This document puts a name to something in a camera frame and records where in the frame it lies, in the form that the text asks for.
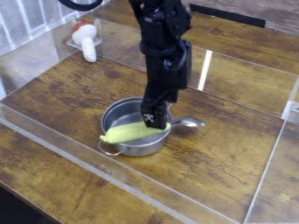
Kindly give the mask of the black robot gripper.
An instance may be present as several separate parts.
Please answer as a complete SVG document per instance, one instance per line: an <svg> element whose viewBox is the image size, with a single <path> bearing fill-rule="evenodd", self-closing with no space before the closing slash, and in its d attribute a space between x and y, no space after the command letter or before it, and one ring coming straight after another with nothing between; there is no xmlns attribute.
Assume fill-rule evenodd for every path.
<svg viewBox="0 0 299 224"><path fill-rule="evenodd" d="M176 102L192 72L192 44L181 35L192 28L192 16L181 0L128 0L138 23L140 52L145 58L146 86L141 102L144 125L165 129L165 102Z"/></svg>

